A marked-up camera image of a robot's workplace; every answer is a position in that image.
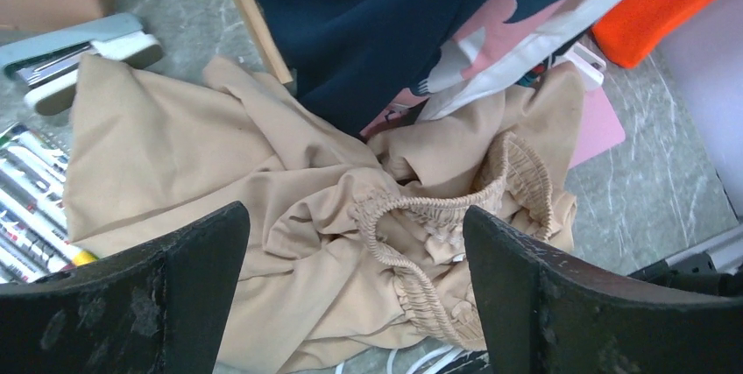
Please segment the beige shorts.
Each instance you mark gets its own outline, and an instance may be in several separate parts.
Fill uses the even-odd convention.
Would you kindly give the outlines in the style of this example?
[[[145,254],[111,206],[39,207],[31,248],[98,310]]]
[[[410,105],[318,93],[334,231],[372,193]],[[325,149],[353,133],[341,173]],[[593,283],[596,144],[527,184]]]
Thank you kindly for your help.
[[[223,57],[200,86],[81,62],[63,202],[105,257],[240,201],[250,235],[219,359],[251,373],[335,366],[434,337],[485,348],[463,242],[478,206],[561,250],[584,106],[570,63],[367,141]]]

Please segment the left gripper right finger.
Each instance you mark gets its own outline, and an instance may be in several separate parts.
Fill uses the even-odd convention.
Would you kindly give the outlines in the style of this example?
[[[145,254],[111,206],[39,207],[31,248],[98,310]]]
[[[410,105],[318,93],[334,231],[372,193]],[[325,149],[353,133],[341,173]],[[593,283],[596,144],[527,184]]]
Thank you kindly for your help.
[[[466,212],[490,373],[739,373],[742,295],[621,276]]]

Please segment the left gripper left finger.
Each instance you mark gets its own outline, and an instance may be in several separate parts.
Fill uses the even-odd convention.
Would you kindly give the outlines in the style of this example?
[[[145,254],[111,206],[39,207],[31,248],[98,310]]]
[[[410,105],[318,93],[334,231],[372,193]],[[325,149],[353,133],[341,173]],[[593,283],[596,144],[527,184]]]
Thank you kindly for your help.
[[[249,231],[233,202],[92,264],[2,285],[2,372],[210,373]]]

